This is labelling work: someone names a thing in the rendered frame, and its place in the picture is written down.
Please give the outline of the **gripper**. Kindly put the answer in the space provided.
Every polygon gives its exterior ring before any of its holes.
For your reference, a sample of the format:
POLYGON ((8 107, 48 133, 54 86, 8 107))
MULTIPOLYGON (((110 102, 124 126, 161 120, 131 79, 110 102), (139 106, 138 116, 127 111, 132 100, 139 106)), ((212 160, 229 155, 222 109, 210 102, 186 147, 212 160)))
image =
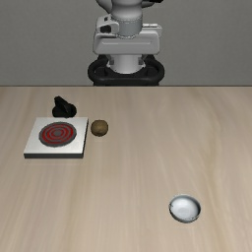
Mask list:
MULTIPOLYGON (((93 51, 111 54, 107 55, 109 65, 114 65, 112 55, 158 54, 161 32, 158 24, 120 23, 106 15, 96 20, 93 51)), ((138 57, 138 64, 145 64, 143 55, 138 57)))

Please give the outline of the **brown kiwi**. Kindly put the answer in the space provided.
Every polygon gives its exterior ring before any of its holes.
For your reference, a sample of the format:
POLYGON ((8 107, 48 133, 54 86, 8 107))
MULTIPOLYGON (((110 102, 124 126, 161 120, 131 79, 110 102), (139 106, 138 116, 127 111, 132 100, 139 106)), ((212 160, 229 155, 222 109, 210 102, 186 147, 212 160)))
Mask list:
POLYGON ((108 124, 105 120, 95 120, 91 125, 91 132, 97 136, 102 137, 108 132, 108 124))

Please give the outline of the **white stove plate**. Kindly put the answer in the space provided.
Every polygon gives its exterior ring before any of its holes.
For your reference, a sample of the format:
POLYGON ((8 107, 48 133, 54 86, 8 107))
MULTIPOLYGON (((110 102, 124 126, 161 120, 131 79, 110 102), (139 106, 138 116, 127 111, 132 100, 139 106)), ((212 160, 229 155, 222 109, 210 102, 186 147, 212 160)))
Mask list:
POLYGON ((52 117, 37 117, 24 149, 25 158, 83 158, 89 119, 61 96, 54 98, 52 117))

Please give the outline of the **white bowl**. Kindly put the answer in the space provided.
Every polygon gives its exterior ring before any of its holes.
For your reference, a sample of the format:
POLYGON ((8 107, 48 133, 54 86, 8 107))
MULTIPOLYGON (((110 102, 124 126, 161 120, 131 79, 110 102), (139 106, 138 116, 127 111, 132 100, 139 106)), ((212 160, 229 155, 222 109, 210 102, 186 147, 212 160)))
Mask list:
POLYGON ((171 216, 182 223, 196 221, 201 213, 200 203, 194 197, 186 194, 174 196, 168 204, 168 209, 171 216))

